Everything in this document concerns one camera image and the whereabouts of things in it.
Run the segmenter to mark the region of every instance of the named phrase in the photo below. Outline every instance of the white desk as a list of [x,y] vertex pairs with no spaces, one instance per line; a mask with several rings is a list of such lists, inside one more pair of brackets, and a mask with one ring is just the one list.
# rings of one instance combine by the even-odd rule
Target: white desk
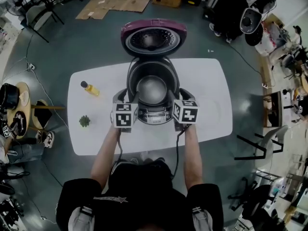
[[[232,108],[227,81],[216,59],[172,59],[180,86],[191,92],[199,102],[197,121],[199,142],[227,136],[232,132]],[[67,117],[69,133],[77,155],[96,155],[107,134],[112,110],[112,98],[126,88],[129,63],[99,67],[74,73],[71,76]],[[81,81],[101,91],[99,97],[88,94]],[[87,115],[91,122],[86,128],[79,119]],[[151,126],[136,121],[132,133],[122,133],[123,153],[159,150],[176,146],[174,123]],[[184,136],[179,146],[184,145]]]

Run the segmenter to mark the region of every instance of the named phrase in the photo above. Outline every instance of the green plant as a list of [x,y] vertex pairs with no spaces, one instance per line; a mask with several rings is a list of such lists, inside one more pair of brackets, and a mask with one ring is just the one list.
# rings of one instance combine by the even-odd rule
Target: green plant
[[80,118],[79,123],[81,124],[83,128],[87,127],[90,123],[90,119],[88,118],[87,115],[84,115]]

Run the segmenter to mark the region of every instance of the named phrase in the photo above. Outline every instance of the rice cooker lid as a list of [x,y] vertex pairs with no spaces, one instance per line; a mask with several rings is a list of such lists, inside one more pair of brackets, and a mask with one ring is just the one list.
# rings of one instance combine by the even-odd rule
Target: rice cooker lid
[[126,24],[121,31],[125,50],[133,56],[166,56],[185,41],[186,26],[165,19],[139,20]]

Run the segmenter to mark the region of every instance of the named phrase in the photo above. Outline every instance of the gray floor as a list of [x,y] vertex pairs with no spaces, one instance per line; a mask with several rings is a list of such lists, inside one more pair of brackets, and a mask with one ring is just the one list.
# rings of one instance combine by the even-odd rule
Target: gray floor
[[[242,177],[249,177],[254,165],[251,161],[234,161],[235,155],[251,155],[251,147],[236,139],[236,134],[253,138],[255,132],[262,133],[262,87],[260,76],[254,72],[227,44],[223,38],[217,38],[208,28],[208,21],[203,20],[202,8],[183,5],[180,9],[148,4],[143,13],[109,11],[103,20],[76,20],[75,17],[89,0],[73,0],[64,6],[57,5],[55,10],[64,20],[65,25],[50,19],[40,30],[50,43],[34,35],[28,50],[28,60],[34,64],[39,80],[56,105],[67,105],[69,80],[74,72],[100,66],[130,62],[129,56],[121,46],[121,27],[134,20],[145,18],[166,18],[184,23],[188,36],[184,45],[170,58],[216,58],[225,73],[232,101],[233,133],[230,136],[200,143],[204,164],[204,181],[219,186],[224,208],[225,225],[232,224],[239,216],[230,210],[229,194],[235,193]],[[26,54],[31,33],[24,30],[9,58],[5,75],[12,76],[26,68],[25,61],[18,62]],[[233,44],[245,59],[258,69],[257,53],[248,46],[244,37]],[[24,81],[28,84],[31,99],[47,100],[41,86],[33,73],[22,72],[8,79],[15,84]],[[66,121],[66,111],[59,114]],[[94,156],[75,155],[68,129],[55,115],[47,127],[55,131],[55,142],[52,149],[45,149],[43,161],[26,164],[31,175],[25,177],[28,192],[34,200],[41,215],[55,222],[55,208],[61,192],[61,186],[49,171],[63,184],[67,180],[88,177]],[[126,158],[140,156],[126,154]],[[171,170],[176,162],[175,148],[149,153],[150,157],[162,156]],[[183,178],[183,148],[180,148],[180,164],[174,179],[174,187],[186,193]],[[56,225],[43,221],[39,212],[30,202],[24,183],[21,180],[11,181],[17,190],[18,198],[24,203],[25,218],[23,221],[29,230],[58,230]]]

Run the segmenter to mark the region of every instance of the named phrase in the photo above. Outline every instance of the yellow bottle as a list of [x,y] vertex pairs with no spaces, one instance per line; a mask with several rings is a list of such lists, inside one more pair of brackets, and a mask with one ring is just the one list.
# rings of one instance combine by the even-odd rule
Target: yellow bottle
[[90,94],[94,96],[98,96],[100,94],[100,91],[97,90],[94,86],[88,85],[86,81],[82,81],[80,85]]

